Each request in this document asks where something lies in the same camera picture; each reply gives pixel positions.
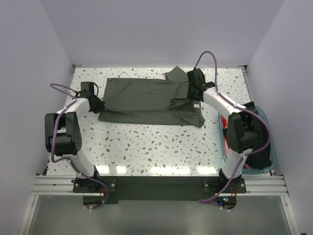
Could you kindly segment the grey green t shirt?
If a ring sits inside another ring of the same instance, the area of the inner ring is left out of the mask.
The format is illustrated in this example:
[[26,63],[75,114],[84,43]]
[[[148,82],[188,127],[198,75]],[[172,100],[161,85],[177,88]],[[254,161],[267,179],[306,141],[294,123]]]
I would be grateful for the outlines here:
[[109,78],[100,112],[101,122],[191,125],[201,128],[201,104],[187,98],[187,73],[174,67],[165,79]]

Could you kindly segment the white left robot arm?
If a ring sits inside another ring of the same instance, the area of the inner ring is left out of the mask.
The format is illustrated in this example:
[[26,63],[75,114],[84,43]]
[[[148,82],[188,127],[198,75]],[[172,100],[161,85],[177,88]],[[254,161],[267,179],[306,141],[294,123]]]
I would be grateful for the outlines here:
[[74,183],[84,185],[90,192],[98,191],[104,184],[98,178],[96,166],[82,150],[79,119],[88,112],[97,114],[104,107],[105,102],[97,96],[75,97],[63,109],[45,115],[45,147],[51,154],[51,161],[67,162],[76,173]]

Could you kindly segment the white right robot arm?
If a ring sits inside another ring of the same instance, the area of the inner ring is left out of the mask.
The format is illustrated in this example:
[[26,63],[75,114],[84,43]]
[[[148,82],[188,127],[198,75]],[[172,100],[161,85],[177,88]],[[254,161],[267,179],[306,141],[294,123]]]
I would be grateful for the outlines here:
[[227,120],[229,154],[220,170],[218,187],[223,192],[230,192],[242,175],[247,157],[270,144],[269,128],[256,110],[240,105],[217,91],[213,82],[206,83],[203,79],[190,81],[187,97],[210,105]]

